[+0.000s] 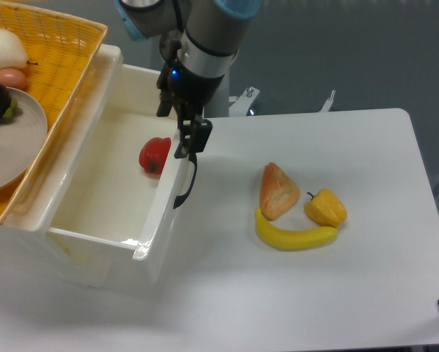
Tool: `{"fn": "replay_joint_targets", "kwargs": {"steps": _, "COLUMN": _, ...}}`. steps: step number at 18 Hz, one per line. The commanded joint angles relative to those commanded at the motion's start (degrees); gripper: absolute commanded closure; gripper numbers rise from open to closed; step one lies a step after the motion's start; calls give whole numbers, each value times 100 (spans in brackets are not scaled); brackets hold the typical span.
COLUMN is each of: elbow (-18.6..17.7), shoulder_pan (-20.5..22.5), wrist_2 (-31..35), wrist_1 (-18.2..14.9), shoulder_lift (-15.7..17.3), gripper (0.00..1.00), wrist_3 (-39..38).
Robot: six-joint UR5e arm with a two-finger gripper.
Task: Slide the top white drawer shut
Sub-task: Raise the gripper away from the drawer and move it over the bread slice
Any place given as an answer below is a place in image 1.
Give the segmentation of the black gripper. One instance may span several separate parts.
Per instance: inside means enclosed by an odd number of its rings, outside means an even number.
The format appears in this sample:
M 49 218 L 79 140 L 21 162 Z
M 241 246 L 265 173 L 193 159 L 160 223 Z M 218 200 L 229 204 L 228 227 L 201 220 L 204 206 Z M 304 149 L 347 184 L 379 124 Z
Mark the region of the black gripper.
M 193 112 L 200 114 L 211 100 L 221 78 L 209 70 L 212 54 L 198 47 L 192 40 L 171 40 L 160 43 L 164 49 L 164 66 L 156 86 L 160 89 L 157 117 L 168 117 L 171 109 L 187 104 Z M 175 158 L 186 158 L 193 153 L 202 153 L 212 132 L 210 120 L 195 115 L 192 120 L 178 118 L 180 142 L 174 153 Z

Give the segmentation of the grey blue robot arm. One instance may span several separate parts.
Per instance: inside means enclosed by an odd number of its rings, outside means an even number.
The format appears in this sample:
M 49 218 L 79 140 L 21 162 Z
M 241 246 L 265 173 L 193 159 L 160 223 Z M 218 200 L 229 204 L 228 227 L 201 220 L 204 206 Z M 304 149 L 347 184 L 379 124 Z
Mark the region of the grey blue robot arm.
M 164 66 L 156 86 L 157 115 L 174 110 L 180 140 L 176 158 L 204 151 L 212 130 L 203 109 L 238 53 L 261 1 L 116 1 L 132 40 L 161 36 Z

